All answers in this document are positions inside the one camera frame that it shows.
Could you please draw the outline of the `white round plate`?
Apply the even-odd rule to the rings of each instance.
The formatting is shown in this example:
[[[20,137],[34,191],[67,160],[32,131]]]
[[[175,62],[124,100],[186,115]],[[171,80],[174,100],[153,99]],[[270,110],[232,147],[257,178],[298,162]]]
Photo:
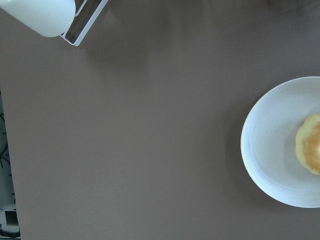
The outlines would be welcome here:
[[[265,93],[248,113],[240,137],[243,164],[271,198],[299,208],[319,208],[320,177],[295,153],[298,128],[320,111],[320,78],[286,81]]]

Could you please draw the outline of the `glazed ring donut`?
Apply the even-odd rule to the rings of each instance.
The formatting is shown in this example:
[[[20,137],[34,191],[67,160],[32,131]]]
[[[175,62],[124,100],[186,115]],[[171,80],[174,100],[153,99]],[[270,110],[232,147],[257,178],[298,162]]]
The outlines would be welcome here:
[[[320,113],[309,115],[295,136],[295,155],[314,175],[320,175]]]

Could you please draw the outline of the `white cup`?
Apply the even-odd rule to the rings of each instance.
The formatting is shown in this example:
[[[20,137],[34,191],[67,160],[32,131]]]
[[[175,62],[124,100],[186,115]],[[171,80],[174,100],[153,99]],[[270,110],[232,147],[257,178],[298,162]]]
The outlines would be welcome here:
[[[0,8],[44,37],[66,32],[76,13],[73,0],[2,0]]]

